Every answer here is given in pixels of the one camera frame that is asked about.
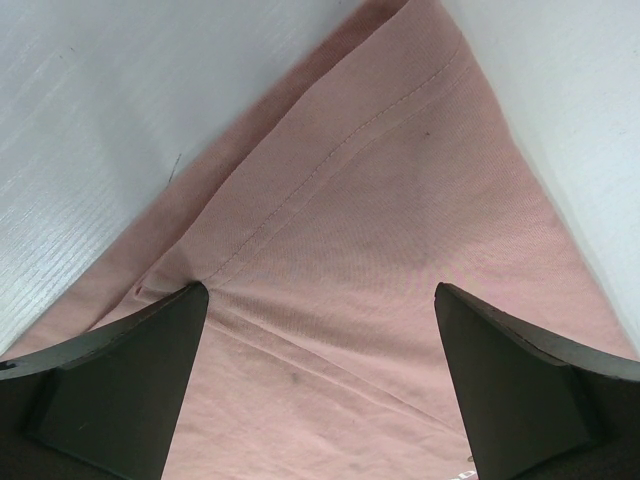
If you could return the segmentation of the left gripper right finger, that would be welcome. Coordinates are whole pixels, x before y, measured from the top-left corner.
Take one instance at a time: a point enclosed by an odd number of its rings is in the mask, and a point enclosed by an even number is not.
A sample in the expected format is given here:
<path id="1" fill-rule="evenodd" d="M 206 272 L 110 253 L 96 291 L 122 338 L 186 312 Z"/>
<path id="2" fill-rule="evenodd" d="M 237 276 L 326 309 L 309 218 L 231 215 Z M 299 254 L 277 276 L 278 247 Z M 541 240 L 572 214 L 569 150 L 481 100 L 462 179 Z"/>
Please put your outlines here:
<path id="1" fill-rule="evenodd" d="M 481 479 L 636 479 L 639 363 L 441 283 L 440 338 Z"/>

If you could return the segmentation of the pink t shirt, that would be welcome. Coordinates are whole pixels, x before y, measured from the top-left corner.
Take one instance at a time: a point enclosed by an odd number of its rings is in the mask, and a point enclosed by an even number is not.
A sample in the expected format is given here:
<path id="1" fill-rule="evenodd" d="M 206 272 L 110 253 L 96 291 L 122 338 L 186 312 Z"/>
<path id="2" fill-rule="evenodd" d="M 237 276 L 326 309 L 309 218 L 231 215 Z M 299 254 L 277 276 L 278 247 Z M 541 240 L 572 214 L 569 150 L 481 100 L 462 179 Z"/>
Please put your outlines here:
<path id="1" fill-rule="evenodd" d="M 634 349 L 437 1 L 369 1 L 115 242 L 106 319 L 202 282 L 168 479 L 451 479 L 434 294 Z"/>

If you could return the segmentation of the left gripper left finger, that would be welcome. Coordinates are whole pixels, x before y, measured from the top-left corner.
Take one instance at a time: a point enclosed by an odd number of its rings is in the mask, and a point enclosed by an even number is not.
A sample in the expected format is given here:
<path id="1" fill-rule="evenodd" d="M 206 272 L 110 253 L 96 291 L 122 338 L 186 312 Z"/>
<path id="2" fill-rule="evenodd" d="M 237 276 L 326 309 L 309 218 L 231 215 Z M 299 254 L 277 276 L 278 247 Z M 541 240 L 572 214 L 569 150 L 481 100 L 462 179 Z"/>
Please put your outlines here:
<path id="1" fill-rule="evenodd" d="M 159 479 L 209 294 L 192 283 L 101 328 L 1 364 L 4 479 Z"/>

